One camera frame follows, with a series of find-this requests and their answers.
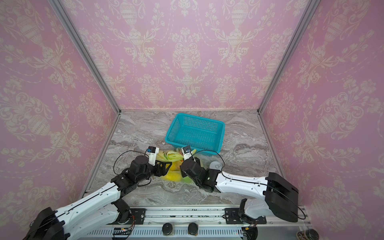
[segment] vent grille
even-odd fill
[[[189,236],[188,227],[175,227],[174,235],[164,236],[161,227],[139,227],[130,236],[134,237],[183,237]],[[113,234],[113,228],[102,227],[87,234],[87,237],[105,237]],[[241,227],[199,227],[197,237],[242,237]]]

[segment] black cable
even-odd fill
[[[119,233],[113,233],[113,240],[115,240],[115,235],[123,235],[123,236],[125,236],[125,235],[128,235],[125,239],[127,239],[131,234],[132,234],[132,232],[133,232],[133,230],[135,229],[135,217],[132,215],[132,217],[133,217],[133,222],[132,222],[132,224],[131,224],[131,226],[128,228],[128,229],[130,229],[132,226],[133,226],[133,228],[131,229],[131,231],[129,232],[129,234],[126,234],[126,232],[124,231],[124,232],[119,232]]]
[[[27,236],[25,236],[25,237],[23,238],[23,240],[28,239],[28,238],[31,236],[31,234],[32,234],[33,232],[35,232],[35,231],[37,231],[38,229],[42,228],[43,226],[45,226],[45,225],[51,223],[52,221],[56,220],[57,218],[61,217],[62,215],[64,215],[64,213],[60,214],[60,215],[57,216],[57,217],[52,218],[52,220],[50,220],[49,222],[47,222],[47,223],[41,225],[40,227],[36,228],[36,229],[33,230],[32,232],[30,232]]]
[[[139,184],[137,184],[137,186],[138,186],[138,187],[144,187],[144,186],[146,186],[146,185],[149,185],[151,182],[152,182],[152,178],[150,177],[148,183],[143,184],[143,185],[139,185]]]
[[[114,172],[116,175],[118,175],[118,174],[115,172],[115,164],[116,164],[116,162],[118,161],[118,159],[119,159],[124,153],[127,153],[127,152],[138,152],[138,151],[128,150],[128,151],[126,151],[126,152],[123,152],[122,154],[120,154],[120,156],[118,156],[118,157],[116,158],[116,161],[115,161],[115,163],[113,164],[113,172]]]
[[[108,191],[109,189],[113,188],[114,186],[116,186],[116,184],[113,185],[112,187],[110,187],[110,188],[108,188],[108,189],[102,191],[102,192]],[[68,212],[71,211],[71,210],[73,210],[75,207],[77,207],[77,206],[79,206],[79,205],[81,205],[81,204],[83,204],[83,203],[85,203],[85,202],[91,200],[92,198],[94,198],[94,197],[96,197],[96,196],[98,196],[98,195],[95,195],[95,196],[93,196],[93,197],[91,197],[91,198],[85,200],[84,202],[79,203],[78,205],[76,205],[76,206],[72,207],[71,209],[69,209]],[[57,216],[57,217],[53,218],[52,220],[50,220],[49,222],[47,222],[47,223],[41,225],[40,227],[36,228],[36,229],[33,230],[30,234],[28,234],[27,236],[25,236],[25,237],[23,238],[23,240],[28,239],[28,237],[29,237],[33,232],[35,232],[35,231],[37,231],[38,229],[42,228],[43,226],[49,224],[50,222],[54,221],[55,219],[58,219],[59,217],[63,216],[64,214],[65,214],[65,213],[62,213],[62,214],[60,214],[59,216]]]
[[[223,161],[223,164],[224,164],[224,166],[221,168],[221,175],[222,175],[223,177],[225,177],[225,178],[230,179],[229,177],[226,177],[226,176],[224,176],[224,174],[223,174],[223,169],[224,169],[224,167],[225,167],[225,162],[224,162],[224,159],[220,156],[220,154],[219,154],[218,152],[216,152],[216,151],[214,151],[214,150],[200,150],[200,151],[195,152],[193,155],[195,155],[195,154],[198,153],[198,152],[203,152],[203,151],[215,152],[215,153],[221,158],[221,161]],[[267,184],[264,184],[264,183],[247,182],[247,181],[238,180],[238,179],[233,179],[233,180],[240,181],[240,182],[246,182],[246,183],[252,183],[252,184],[261,184],[261,185],[265,185],[265,186],[267,186],[267,187],[272,188],[273,190],[277,191],[278,193],[280,193],[281,195],[283,195],[284,197],[286,197],[289,201],[291,201],[291,203],[293,203],[298,209],[300,209],[300,211],[301,211],[301,212],[303,213],[303,215],[304,215],[304,218],[299,217],[297,214],[295,214],[295,213],[293,212],[293,214],[295,214],[296,217],[297,217],[298,219],[301,219],[301,220],[305,220],[305,219],[306,219],[306,215],[304,214],[303,210],[302,210],[299,206],[297,206],[297,205],[296,205],[296,204],[295,204],[289,197],[287,197],[285,194],[283,194],[281,191],[277,190],[276,188],[271,187],[271,186],[268,186]]]

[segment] black knob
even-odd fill
[[[164,235],[171,234],[172,230],[173,230],[172,224],[170,224],[169,222],[163,225],[162,231]]]
[[[197,224],[195,224],[194,222],[191,222],[189,225],[188,225],[188,234],[190,235],[197,235],[197,231],[199,230],[199,227]]]

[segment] wire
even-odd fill
[[[229,177],[226,177],[226,176],[224,176],[224,174],[223,174],[223,169],[224,169],[224,167],[225,167],[225,162],[224,162],[224,159],[220,156],[220,154],[219,154],[218,152],[216,152],[216,151],[214,151],[214,150],[200,150],[200,151],[195,152],[193,155],[195,155],[195,154],[198,153],[198,152],[203,152],[203,151],[215,152],[215,153],[221,158],[221,161],[223,161],[223,164],[224,164],[224,166],[221,168],[221,175],[222,175],[223,177],[229,179]],[[296,205],[296,204],[295,204],[289,197],[287,197],[285,194],[283,194],[281,191],[277,190],[276,188],[274,188],[274,187],[272,187],[272,186],[269,186],[269,185],[267,185],[267,184],[264,184],[264,183],[247,182],[247,181],[238,180],[238,179],[234,179],[234,180],[236,180],[236,181],[240,181],[240,182],[252,183],[252,184],[261,184],[261,185],[265,185],[265,186],[267,186],[267,187],[272,188],[273,190],[277,191],[278,193],[280,193],[281,195],[283,195],[284,197],[286,197],[289,201],[291,201],[291,203],[294,204],[294,206],[296,206],[298,209],[300,209],[300,211],[301,211],[301,212],[303,213],[303,215],[304,215],[304,218],[299,217],[297,214],[295,214],[295,213],[293,212],[293,214],[295,214],[296,217],[297,217],[298,219],[305,220],[305,219],[307,218],[306,215],[304,214],[303,210],[302,210],[299,206],[297,206],[297,205]]]
[[[125,231],[125,230],[124,230],[123,232],[114,233],[114,234],[113,234],[113,238],[112,238],[113,240],[115,239],[115,235],[128,235],[127,237],[129,237],[129,236],[132,234],[133,229],[135,228],[135,216],[132,215],[131,217],[133,218],[133,222],[132,222],[131,226],[130,226],[128,229],[130,229],[130,228],[132,228],[132,227],[133,227],[133,228],[131,229],[131,231],[129,232],[129,234],[126,234],[126,231]]]
[[[267,186],[267,187],[270,187],[270,188],[272,188],[273,190],[275,190],[276,192],[278,192],[278,193],[280,193],[281,195],[283,195],[284,197],[286,197],[289,201],[291,201],[291,203],[293,204],[293,205],[295,205],[298,209],[300,209],[300,211],[303,213],[303,215],[304,215],[304,218],[301,218],[301,217],[299,217],[297,214],[295,214],[294,212],[293,212],[293,214],[295,214],[296,215],[296,217],[298,218],[298,219],[301,219],[301,220],[305,220],[307,217],[306,217],[306,215],[305,215],[305,213],[303,212],[303,210],[299,207],[299,206],[297,206],[289,197],[287,197],[285,194],[283,194],[281,191],[279,191],[279,190],[277,190],[276,188],[274,188],[274,187],[271,187],[271,186],[268,186],[267,184],[264,184],[264,183],[257,183],[257,184],[261,184],[261,185],[265,185],[265,186]]]
[[[62,215],[64,215],[64,213],[60,214],[60,215],[57,216],[57,217],[51,218],[51,220],[50,220],[49,222],[47,222],[47,223],[41,225],[40,227],[38,227],[38,228],[36,228],[35,230],[33,230],[32,232],[30,232],[27,236],[25,236],[25,237],[23,238],[23,240],[28,239],[28,238],[31,236],[31,234],[32,234],[33,232],[35,232],[35,231],[37,231],[38,229],[42,228],[43,226],[45,226],[45,225],[51,223],[52,221],[58,219],[58,218],[61,217]]]
[[[150,177],[148,183],[143,184],[143,185],[139,185],[139,184],[138,184],[137,186],[138,186],[138,187],[144,187],[144,186],[146,186],[146,185],[149,185],[151,182],[152,182],[152,178]]]
[[[118,175],[118,174],[115,172],[115,164],[116,164],[116,162],[118,161],[118,159],[119,159],[124,153],[127,153],[127,152],[138,152],[138,151],[128,150],[128,151],[126,151],[126,152],[123,152],[122,154],[120,154],[120,156],[118,156],[118,157],[116,158],[116,161],[115,161],[115,163],[113,164],[113,172],[114,172],[116,175]]]

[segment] black bracket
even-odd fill
[[[226,224],[243,224],[239,216],[239,208],[224,209],[224,212],[223,218]],[[266,218],[263,216],[258,217],[255,219],[255,224],[266,224]]]
[[[145,211],[146,209],[136,209],[131,208],[131,214],[135,217],[135,225],[143,225],[145,219]],[[133,218],[130,218],[125,225],[132,225]]]

